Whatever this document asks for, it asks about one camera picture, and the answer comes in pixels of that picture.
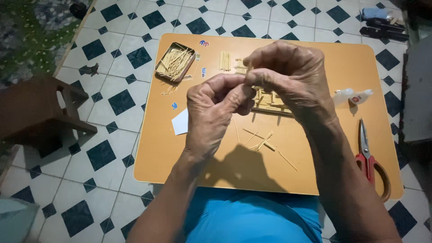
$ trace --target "paper scrap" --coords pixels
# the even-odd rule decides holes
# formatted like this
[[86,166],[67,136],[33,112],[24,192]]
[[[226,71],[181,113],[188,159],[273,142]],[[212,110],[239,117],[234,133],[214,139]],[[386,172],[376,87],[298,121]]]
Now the paper scrap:
[[188,120],[189,113],[187,112],[187,108],[171,120],[175,135],[187,133]]

